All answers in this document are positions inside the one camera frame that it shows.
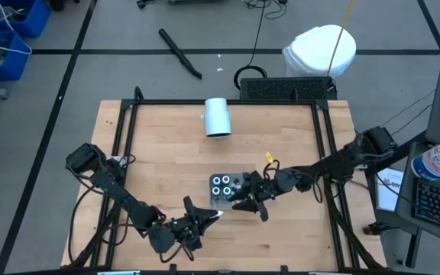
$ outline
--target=black keyboard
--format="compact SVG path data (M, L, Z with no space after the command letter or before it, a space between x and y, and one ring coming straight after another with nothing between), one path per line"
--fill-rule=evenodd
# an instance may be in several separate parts
M440 226L440 188L429 184L426 180L417 179L413 203L417 206L412 211L415 218Z

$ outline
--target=wooden tabletop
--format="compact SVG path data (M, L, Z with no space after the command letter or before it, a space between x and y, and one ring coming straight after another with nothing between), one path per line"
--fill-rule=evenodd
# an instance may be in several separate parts
M92 143L111 153L118 120L119 101L103 101L96 119ZM329 102L338 148L354 138L354 126L346 101ZM157 206L169 218L183 216L183 197L198 207L209 208L208 178L213 173L262 171L266 152L280 160L281 167L310 165L319 160L312 113L302 105L230 105L232 135L223 139L205 136L203 105L140 105L131 153L137 161L128 168L125 188L139 200ZM322 113L319 113L325 135ZM125 146L127 126L121 141ZM325 150L328 142L324 136ZM354 180L366 183L362 173ZM375 221L368 191L346 185L348 206L355 234L382 265L386 265L378 236L362 228ZM87 244L98 221L102 197L88 194L74 224L74 257ZM270 218L262 222L250 212L226 211L205 233L203 248L190 262L181 251L171 263L179 270L337 270L325 201L318 204L312 191L296 190L266 202ZM121 222L125 222L122 211ZM118 231L119 240L123 228ZM347 242L341 232L346 266L351 266ZM100 263L104 263L106 245ZM64 253L63 264L69 262ZM126 241L116 247L116 270L165 270L148 239L129 228Z

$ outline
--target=black tool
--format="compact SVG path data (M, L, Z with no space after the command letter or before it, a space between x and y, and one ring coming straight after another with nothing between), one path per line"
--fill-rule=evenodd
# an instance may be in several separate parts
M183 52L181 52L181 50L176 46L176 44L171 39L171 37L169 37L169 35L167 35L167 32L164 29L160 29L159 35L162 37L162 39L164 39L164 41L166 41L166 43L169 46L169 48L171 49L171 51L174 54L176 54L176 56L180 59L181 64L183 64L185 66L185 68L187 68L191 74L193 74L197 78L201 79L202 74L200 72L198 72L197 70L195 70L195 68L190 63L190 61L184 56Z

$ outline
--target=blue storage bin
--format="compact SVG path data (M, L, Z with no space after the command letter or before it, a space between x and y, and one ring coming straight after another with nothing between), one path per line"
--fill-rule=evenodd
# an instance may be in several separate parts
M9 5L15 10L31 7L24 21L9 21L20 37L36 38L44 31L50 17L50 9L43 0L0 0L2 6ZM0 31L10 31L5 20L0 20Z
M25 53L29 51L23 40L13 31L2 31L0 37L11 41L9 48L12 50L20 50ZM20 79L27 58L27 54L8 51L5 61L0 65L0 81Z

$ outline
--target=white paper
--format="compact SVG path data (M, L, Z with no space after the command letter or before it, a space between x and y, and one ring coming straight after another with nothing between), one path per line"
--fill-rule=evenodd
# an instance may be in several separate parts
M388 187L400 194L403 172L386 168L385 170L381 170L378 176L380 176ZM394 212L398 196L383 185L380 179L377 178L377 182L377 209Z

